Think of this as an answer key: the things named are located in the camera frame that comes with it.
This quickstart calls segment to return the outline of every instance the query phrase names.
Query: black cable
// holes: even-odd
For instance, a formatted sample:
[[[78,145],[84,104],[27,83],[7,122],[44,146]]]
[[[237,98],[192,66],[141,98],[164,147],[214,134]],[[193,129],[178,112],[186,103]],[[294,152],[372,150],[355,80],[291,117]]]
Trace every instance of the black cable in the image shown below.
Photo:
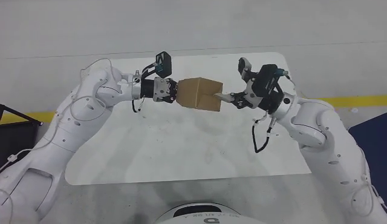
[[[135,110],[135,106],[134,106],[134,100],[132,100],[132,110],[134,113],[138,113],[141,111],[141,109],[139,108],[138,110]]]
[[[266,147],[267,147],[267,144],[268,144],[268,140],[269,140],[269,133],[272,131],[272,128],[269,127],[266,131],[267,134],[267,137],[266,137],[266,142],[263,144],[263,146],[258,149],[257,146],[256,146],[256,142],[255,142],[255,132],[254,132],[254,129],[255,129],[255,124],[258,123],[258,120],[255,121],[255,123],[253,124],[253,127],[252,127],[252,134],[253,134],[253,143],[254,143],[254,150],[255,150],[255,153],[260,153],[261,151],[263,151]]]

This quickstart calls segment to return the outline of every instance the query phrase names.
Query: blue object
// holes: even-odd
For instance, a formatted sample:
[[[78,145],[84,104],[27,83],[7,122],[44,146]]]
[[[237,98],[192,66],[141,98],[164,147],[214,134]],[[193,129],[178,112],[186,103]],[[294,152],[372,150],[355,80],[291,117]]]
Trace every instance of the blue object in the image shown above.
[[[364,150],[372,184],[387,199],[387,113],[351,127],[350,134]]]

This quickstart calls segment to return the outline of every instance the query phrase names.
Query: black stand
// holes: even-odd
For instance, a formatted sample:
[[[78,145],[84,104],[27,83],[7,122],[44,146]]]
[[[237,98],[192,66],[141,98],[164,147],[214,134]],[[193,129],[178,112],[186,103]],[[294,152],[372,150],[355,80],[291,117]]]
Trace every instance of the black stand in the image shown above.
[[[0,125],[0,167],[7,162],[9,155],[17,154],[23,149],[33,148],[36,142],[37,130],[39,126],[43,125],[43,122],[1,104],[0,120],[5,111],[20,116],[27,121]],[[17,161],[21,160],[27,153],[21,153]]]

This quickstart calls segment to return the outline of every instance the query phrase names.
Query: black metal frame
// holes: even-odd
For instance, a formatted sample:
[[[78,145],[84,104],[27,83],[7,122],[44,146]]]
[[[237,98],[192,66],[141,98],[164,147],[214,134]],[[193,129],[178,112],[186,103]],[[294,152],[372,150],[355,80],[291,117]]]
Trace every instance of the black metal frame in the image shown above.
[[[12,114],[15,114],[17,116],[20,116],[21,118],[24,118],[24,119],[26,119],[26,120],[28,120],[28,121],[30,121],[32,123],[36,123],[36,124],[38,124],[40,126],[43,125],[43,122],[40,122],[40,121],[38,121],[36,119],[33,119],[32,117],[29,117],[29,116],[27,116],[27,115],[25,115],[23,113],[20,113],[20,112],[14,110],[14,109],[11,109],[11,108],[9,108],[9,107],[7,107],[5,105],[2,105],[2,104],[0,104],[0,120],[2,118],[2,114],[4,113],[4,111],[8,111],[9,113],[12,113]]]
[[[33,119],[32,117],[29,117],[29,116],[26,116],[25,114],[22,114],[14,109],[11,109],[9,107],[6,107],[5,105],[2,105],[0,104],[0,120],[2,118],[2,115],[3,113],[7,111],[11,114],[14,114],[14,115],[17,115],[23,119],[26,119],[27,121],[21,121],[21,122],[13,122],[13,123],[7,123],[7,124],[1,124],[0,125],[0,128],[17,128],[17,127],[23,127],[23,126],[28,126],[28,127],[32,127],[32,136],[30,136],[30,138],[28,138],[28,142],[29,142],[29,148],[31,147],[34,147],[35,144],[36,144],[36,138],[37,138],[37,131],[38,131],[38,128],[39,126],[43,125],[43,122],[40,122],[36,119]],[[21,160],[25,155],[27,155],[27,152],[25,153],[22,153],[19,157],[18,157],[18,160]]]

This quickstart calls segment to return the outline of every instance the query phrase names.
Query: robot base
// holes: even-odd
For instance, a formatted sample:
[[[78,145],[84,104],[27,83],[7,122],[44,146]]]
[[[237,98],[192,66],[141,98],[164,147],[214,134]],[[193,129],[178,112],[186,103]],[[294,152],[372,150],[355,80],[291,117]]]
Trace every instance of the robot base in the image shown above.
[[[231,213],[231,214],[239,215],[238,212],[224,205],[220,205],[216,203],[191,203],[191,204],[181,205],[167,211],[157,219],[155,224],[164,222],[174,217],[193,214],[193,213],[202,213],[202,212]]]
[[[178,206],[162,215],[155,224],[265,224],[239,215],[233,209],[215,203]]]

